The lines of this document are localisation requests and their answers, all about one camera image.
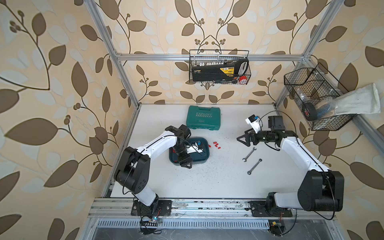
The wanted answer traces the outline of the teal plastic storage box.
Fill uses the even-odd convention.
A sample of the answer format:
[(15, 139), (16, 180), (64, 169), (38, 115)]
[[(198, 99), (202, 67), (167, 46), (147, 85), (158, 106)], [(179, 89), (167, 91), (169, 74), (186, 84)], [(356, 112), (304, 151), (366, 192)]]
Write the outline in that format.
[(186, 143), (187, 153), (193, 160), (193, 164), (203, 164), (210, 157), (209, 144), (206, 139), (200, 137), (189, 138)]

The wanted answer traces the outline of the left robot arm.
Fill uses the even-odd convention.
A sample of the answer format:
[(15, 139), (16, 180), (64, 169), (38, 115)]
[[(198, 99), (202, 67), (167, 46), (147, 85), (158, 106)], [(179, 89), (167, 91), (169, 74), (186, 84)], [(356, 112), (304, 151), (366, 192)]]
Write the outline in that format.
[(187, 147), (190, 136), (191, 131), (185, 125), (169, 126), (151, 142), (138, 148), (125, 148), (114, 173), (115, 182), (131, 191), (139, 203), (153, 213), (158, 208), (159, 197), (147, 185), (151, 161), (173, 148), (179, 165), (190, 169), (193, 166)]

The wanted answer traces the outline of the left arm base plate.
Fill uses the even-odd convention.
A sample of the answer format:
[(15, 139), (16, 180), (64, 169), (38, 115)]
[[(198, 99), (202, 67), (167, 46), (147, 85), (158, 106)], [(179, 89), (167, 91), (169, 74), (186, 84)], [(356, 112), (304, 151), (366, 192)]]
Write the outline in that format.
[(131, 210), (131, 216), (163, 217), (170, 216), (171, 211), (171, 200), (155, 200), (150, 206), (146, 206), (140, 201), (135, 200)]

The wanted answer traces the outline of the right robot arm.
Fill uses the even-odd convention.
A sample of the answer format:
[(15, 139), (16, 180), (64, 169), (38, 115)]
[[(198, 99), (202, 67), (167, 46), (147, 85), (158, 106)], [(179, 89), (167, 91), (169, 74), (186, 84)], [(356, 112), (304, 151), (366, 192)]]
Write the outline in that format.
[(303, 180), (295, 192), (269, 193), (266, 198), (268, 208), (298, 209), (307, 212), (339, 212), (344, 203), (344, 176), (331, 171), (310, 153), (294, 131), (285, 129), (281, 116), (269, 117), (268, 131), (263, 131), (261, 118), (252, 115), (246, 118), (251, 129), (237, 141), (245, 146), (256, 146), (260, 142), (275, 143), (287, 153), (303, 175)]

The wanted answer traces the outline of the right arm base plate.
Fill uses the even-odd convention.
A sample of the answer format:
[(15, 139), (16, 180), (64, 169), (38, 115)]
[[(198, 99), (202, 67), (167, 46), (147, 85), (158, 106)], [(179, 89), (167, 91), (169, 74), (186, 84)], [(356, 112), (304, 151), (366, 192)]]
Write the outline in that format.
[(249, 209), (253, 217), (292, 217), (292, 211), (287, 208), (280, 208), (266, 201), (249, 201)]

